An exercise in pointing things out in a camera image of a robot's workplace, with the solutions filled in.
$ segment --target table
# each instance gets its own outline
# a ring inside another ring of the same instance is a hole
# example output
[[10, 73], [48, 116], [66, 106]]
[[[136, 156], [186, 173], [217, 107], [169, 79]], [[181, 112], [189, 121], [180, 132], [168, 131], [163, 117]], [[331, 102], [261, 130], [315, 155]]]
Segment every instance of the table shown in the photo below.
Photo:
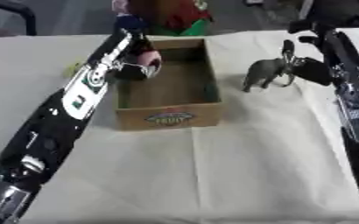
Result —
[[[359, 48], [359, 29], [347, 30]], [[22, 224], [359, 223], [331, 87], [297, 79], [240, 91], [255, 60], [279, 56], [284, 31], [206, 38], [222, 92], [217, 127], [115, 130], [108, 94]], [[0, 151], [103, 36], [0, 38]], [[320, 58], [310, 45], [299, 56]]]

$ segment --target chair leg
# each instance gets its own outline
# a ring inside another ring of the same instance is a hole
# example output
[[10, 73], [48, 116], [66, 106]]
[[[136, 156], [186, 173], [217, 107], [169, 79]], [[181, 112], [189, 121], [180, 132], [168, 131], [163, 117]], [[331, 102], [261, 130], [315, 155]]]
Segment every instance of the chair leg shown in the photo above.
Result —
[[21, 3], [0, 0], [0, 9], [17, 13], [25, 20], [25, 30], [28, 36], [37, 36], [37, 19], [35, 13]]

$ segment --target pink object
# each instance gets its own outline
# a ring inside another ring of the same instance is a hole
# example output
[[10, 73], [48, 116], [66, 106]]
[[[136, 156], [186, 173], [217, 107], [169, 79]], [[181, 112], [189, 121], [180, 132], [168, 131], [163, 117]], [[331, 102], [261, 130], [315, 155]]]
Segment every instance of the pink object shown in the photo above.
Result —
[[128, 0], [113, 0], [112, 9], [117, 13], [128, 14]]
[[162, 56], [158, 51], [144, 52], [138, 56], [137, 63], [145, 67], [154, 67], [153, 76], [155, 76], [162, 67]]

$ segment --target sticker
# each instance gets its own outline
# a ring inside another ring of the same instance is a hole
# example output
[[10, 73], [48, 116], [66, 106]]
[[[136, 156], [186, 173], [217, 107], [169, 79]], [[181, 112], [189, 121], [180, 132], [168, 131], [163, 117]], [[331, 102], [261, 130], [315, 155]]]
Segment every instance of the sticker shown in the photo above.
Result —
[[161, 126], [173, 127], [181, 123], [187, 122], [194, 118], [194, 115], [191, 115], [186, 112], [176, 112], [176, 113], [162, 113], [158, 115], [152, 115], [145, 119], [147, 122], [156, 123]]

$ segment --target red object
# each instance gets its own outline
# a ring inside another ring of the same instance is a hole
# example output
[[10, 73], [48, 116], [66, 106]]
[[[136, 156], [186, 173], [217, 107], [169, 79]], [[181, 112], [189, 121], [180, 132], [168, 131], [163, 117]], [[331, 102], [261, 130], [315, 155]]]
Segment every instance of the red object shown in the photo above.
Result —
[[194, 0], [180, 0], [178, 9], [167, 19], [165, 28], [182, 32], [200, 19], [212, 17], [208, 10], [199, 10], [194, 4]]

